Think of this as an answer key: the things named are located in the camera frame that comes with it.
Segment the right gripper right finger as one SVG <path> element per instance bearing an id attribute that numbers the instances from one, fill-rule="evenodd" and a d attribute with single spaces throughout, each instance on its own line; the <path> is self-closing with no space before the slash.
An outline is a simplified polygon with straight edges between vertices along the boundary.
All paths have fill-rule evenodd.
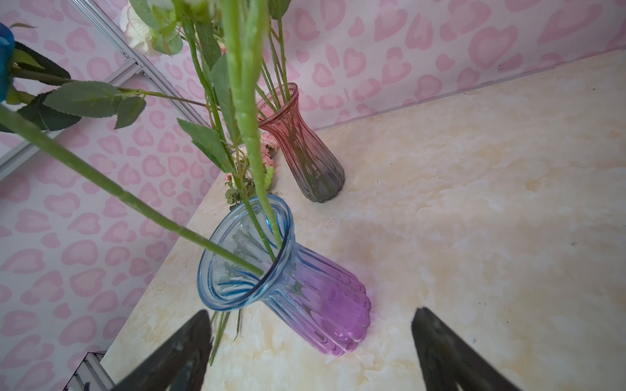
<path id="1" fill-rule="evenodd" d="M 412 338 L 428 391 L 518 389 L 426 307 L 414 314 Z"/>

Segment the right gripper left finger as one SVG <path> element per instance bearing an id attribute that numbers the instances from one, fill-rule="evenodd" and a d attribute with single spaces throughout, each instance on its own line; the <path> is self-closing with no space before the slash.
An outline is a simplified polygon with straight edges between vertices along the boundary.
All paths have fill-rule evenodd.
<path id="1" fill-rule="evenodd" d="M 115 390 L 200 390 L 213 350 L 208 311 L 198 311 Z"/>

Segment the purple glass vase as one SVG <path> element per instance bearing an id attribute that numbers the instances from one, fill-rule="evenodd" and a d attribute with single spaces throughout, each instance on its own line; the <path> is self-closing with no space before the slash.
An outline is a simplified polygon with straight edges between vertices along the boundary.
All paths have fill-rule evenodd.
<path id="1" fill-rule="evenodd" d="M 221 312 L 261 301 L 319 352 L 339 357 L 354 351 L 370 326 L 365 286 L 347 269 L 298 244 L 288 205 L 275 195 L 268 200 L 281 244 L 275 243 L 258 199 L 234 208 L 210 239 L 257 270 L 206 250 L 197 274 L 201 301 Z"/>

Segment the small pink spray rose stem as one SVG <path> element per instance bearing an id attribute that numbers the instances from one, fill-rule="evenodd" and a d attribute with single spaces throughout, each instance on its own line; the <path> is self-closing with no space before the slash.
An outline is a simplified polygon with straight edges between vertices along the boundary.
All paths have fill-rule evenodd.
<path id="1" fill-rule="evenodd" d="M 272 188 L 275 174 L 275 164 L 273 158 L 278 152 L 279 145 L 274 136 L 267 132 L 261 133 L 260 156 L 262 159 L 263 186 L 267 192 Z M 232 153 L 236 171 L 234 174 L 225 175 L 226 202 L 231 209 L 243 203 L 244 199 L 249 199 L 256 195 L 256 187 L 252 169 L 249 164 L 249 155 L 246 146 L 243 144 L 237 147 Z"/>

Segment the red grey glass vase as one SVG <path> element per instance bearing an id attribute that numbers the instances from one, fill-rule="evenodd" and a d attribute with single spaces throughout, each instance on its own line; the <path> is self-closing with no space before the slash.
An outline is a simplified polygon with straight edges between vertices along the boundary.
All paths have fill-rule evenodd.
<path id="1" fill-rule="evenodd" d="M 302 194 L 324 203 L 342 190 L 345 171 L 322 140 L 304 122 L 298 106 L 298 86 L 288 84 L 289 98 L 279 95 L 281 107 L 273 110 L 266 99 L 258 102 L 259 128 L 272 135 Z"/>

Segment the dark blue rose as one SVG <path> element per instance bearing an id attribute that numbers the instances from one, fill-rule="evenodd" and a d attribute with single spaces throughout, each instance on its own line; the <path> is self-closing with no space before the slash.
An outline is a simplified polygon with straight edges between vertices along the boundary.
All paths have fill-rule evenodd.
<path id="1" fill-rule="evenodd" d="M 24 79 L 51 86 L 37 95 L 20 91 L 14 81 Z M 35 50 L 17 42 L 11 26 L 1 25 L 1 102 L 16 106 L 16 112 L 42 132 L 57 132 L 83 118 L 116 119 L 115 129 L 134 124 L 155 97 L 201 106 L 181 97 L 114 86 L 104 81 L 78 81 L 68 71 Z"/>

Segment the cream white rose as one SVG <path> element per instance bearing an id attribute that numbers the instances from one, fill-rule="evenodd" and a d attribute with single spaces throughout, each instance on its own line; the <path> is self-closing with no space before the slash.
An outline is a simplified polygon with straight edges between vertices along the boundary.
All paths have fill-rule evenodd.
<path id="1" fill-rule="evenodd" d="M 127 45 L 149 57 L 177 55 L 184 46 L 171 1 L 129 1 L 120 27 Z"/>

